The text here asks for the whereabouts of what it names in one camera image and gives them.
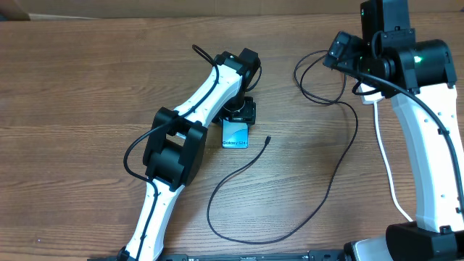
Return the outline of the blue Galaxy smartphone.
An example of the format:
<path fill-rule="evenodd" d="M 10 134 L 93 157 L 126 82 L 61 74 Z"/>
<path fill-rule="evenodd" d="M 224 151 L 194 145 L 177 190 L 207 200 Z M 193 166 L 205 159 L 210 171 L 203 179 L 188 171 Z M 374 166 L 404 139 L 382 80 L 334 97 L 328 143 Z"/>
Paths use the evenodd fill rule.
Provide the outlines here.
<path fill-rule="evenodd" d="M 224 120 L 222 140 L 225 149 L 246 149 L 249 145 L 248 125 Z"/>

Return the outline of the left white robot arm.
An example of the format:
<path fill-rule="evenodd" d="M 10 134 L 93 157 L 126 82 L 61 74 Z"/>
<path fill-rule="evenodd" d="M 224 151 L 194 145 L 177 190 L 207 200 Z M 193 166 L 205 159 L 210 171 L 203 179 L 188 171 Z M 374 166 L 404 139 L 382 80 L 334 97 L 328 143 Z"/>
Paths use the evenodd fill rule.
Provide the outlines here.
<path fill-rule="evenodd" d="M 193 50 L 212 66 L 199 89 L 175 109 L 162 107 L 151 129 L 126 150 L 146 140 L 142 163 L 144 175 L 129 174 L 146 184 L 146 195 L 135 232 L 118 252 L 117 260 L 158 260 L 175 202 L 191 184 L 202 164 L 210 123 L 231 123 L 249 128 L 256 120 L 256 104 L 246 93 L 260 79 L 262 68 L 257 52 L 243 49 L 240 55 L 227 51 L 211 57 L 194 45 Z"/>

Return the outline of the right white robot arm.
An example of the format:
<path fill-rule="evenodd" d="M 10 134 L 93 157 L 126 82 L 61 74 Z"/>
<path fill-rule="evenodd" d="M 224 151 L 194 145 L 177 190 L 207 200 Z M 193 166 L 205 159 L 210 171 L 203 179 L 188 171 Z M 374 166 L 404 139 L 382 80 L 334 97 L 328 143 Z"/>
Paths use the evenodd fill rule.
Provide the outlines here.
<path fill-rule="evenodd" d="M 346 244 L 341 258 L 460 260 L 463 145 L 452 53 L 440 39 L 417 41 L 406 1 L 364 1 L 360 16 L 362 35 L 339 32 L 324 65 L 391 101 L 407 144 L 416 214 L 383 236 Z"/>

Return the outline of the white power strip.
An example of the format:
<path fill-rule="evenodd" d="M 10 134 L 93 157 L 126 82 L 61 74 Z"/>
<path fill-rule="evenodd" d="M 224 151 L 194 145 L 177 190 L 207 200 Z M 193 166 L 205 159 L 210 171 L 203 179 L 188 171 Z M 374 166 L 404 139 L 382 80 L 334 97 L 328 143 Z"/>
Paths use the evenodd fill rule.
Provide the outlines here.
<path fill-rule="evenodd" d="M 369 91 L 375 91 L 375 89 L 369 85 L 362 83 L 359 87 L 359 91 L 365 93 Z M 381 92 L 361 96 L 361 101 L 363 104 L 374 104 L 376 102 L 381 101 L 382 99 L 384 99 L 384 96 L 381 94 Z"/>

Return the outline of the cardboard backdrop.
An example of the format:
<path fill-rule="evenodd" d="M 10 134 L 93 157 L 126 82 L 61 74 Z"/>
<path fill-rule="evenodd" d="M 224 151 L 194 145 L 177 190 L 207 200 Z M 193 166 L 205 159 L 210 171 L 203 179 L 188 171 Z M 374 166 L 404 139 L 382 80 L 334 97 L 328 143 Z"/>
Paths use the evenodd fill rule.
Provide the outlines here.
<path fill-rule="evenodd" d="M 12 20 L 37 16 L 84 18 L 345 14 L 362 0 L 1 0 Z"/>

